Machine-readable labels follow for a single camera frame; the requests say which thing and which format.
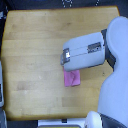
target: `pink object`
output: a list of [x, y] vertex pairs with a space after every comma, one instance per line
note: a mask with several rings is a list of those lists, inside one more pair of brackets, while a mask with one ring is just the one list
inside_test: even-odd
[[64, 70], [64, 84], [66, 87], [80, 85], [80, 71], [66, 72]]

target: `gray floor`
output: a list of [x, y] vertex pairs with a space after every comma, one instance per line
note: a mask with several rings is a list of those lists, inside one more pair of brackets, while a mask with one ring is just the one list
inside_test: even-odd
[[[11, 10], [18, 9], [53, 9], [64, 8], [62, 0], [6, 0], [8, 8]], [[72, 8], [96, 6], [97, 0], [72, 0]], [[128, 17], [128, 0], [99, 0], [97, 6], [117, 5], [121, 16]], [[0, 12], [5, 11], [5, 6], [0, 0]], [[4, 29], [4, 19], [0, 19], [0, 44], [2, 42], [2, 33]], [[8, 121], [8, 128], [36, 128], [37, 121]]]

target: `wooden table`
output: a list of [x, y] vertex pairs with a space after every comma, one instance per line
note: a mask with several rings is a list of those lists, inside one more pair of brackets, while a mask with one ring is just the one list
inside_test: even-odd
[[83, 69], [80, 86], [64, 87], [60, 54], [70, 38], [101, 31], [118, 15], [116, 7], [10, 11], [1, 53], [7, 119], [86, 117], [97, 111], [111, 67], [105, 62]]

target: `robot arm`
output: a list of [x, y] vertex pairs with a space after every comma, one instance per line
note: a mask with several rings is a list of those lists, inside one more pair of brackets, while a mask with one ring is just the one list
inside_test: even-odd
[[66, 42], [63, 45], [61, 65], [66, 71], [72, 71], [103, 64], [105, 59], [114, 67], [114, 72], [102, 84], [98, 113], [88, 113], [85, 126], [126, 128], [128, 127], [127, 18], [113, 19], [106, 34], [102, 31]]

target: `white object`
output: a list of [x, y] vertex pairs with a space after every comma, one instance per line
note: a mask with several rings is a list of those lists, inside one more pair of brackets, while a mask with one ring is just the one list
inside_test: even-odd
[[3, 96], [3, 77], [2, 77], [2, 66], [1, 66], [1, 61], [0, 61], [0, 91], [1, 91], [1, 97], [2, 101], [0, 101], [0, 107], [3, 107], [4, 105], [4, 96]]
[[[89, 46], [94, 47], [96, 43], [100, 43], [100, 50], [89, 53]], [[84, 35], [69, 40], [63, 45], [64, 49], [70, 51], [70, 61], [64, 64], [66, 71], [72, 71], [82, 68], [88, 68], [103, 64], [105, 61], [105, 47], [101, 32]]]
[[112, 20], [106, 40], [116, 63], [114, 72], [102, 84], [98, 112], [128, 127], [128, 19]]
[[100, 114], [90, 111], [87, 115], [85, 128], [102, 128], [102, 120]]

